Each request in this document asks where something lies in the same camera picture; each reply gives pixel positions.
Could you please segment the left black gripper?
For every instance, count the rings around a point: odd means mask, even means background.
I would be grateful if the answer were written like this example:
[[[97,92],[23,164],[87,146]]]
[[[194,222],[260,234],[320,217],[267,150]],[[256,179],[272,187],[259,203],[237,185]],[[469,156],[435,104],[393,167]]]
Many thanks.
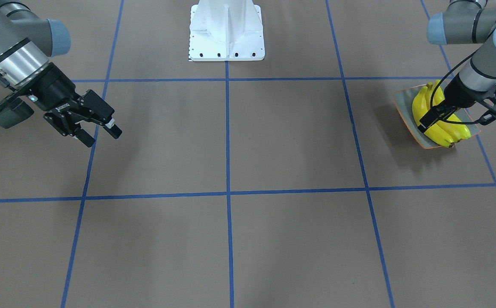
[[[421,133],[425,133],[438,121],[459,124],[459,121],[449,120],[449,117],[455,115],[461,108],[472,107],[485,93],[487,93],[487,90],[469,88],[463,83],[460,76],[456,75],[443,91],[445,99],[442,101],[442,105],[431,107],[429,110],[426,105],[417,107],[417,129]]]

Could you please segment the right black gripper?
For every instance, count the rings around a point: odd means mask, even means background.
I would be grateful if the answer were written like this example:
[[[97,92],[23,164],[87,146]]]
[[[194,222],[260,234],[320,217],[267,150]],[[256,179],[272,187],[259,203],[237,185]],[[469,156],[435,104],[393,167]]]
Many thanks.
[[[113,118],[113,107],[91,89],[78,95],[72,80],[52,62],[37,72],[26,88],[27,95],[37,97],[35,105],[45,112],[43,118],[62,136],[76,138],[91,148],[95,139],[78,124],[86,118],[114,139],[122,135]]]

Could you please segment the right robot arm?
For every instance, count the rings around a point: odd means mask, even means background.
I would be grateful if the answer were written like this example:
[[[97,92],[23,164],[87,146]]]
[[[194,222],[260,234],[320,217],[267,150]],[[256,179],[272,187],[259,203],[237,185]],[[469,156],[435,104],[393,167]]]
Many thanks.
[[[91,122],[118,139],[114,109],[93,90],[80,95],[68,76],[51,62],[71,48],[71,36],[59,20],[41,19],[19,0],[0,0],[0,86],[11,93],[0,102],[0,127],[25,121],[34,111],[24,98],[44,111],[44,119],[62,136],[93,146],[81,127]]]

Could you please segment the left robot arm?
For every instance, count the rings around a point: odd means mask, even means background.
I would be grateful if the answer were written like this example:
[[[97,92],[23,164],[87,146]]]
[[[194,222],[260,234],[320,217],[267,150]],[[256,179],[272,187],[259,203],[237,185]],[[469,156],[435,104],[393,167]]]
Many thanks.
[[[461,61],[463,68],[443,91],[445,99],[421,117],[418,130],[422,133],[476,103],[487,108],[477,124],[488,125],[496,120],[496,8],[486,5],[485,0],[451,0],[445,12],[429,19],[430,43],[478,44],[479,48]]]

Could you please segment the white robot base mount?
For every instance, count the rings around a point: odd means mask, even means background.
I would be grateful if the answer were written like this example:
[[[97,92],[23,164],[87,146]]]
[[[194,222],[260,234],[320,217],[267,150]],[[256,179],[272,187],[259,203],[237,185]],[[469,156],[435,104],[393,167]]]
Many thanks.
[[[188,60],[264,60],[262,10],[253,1],[200,0],[190,13]]]

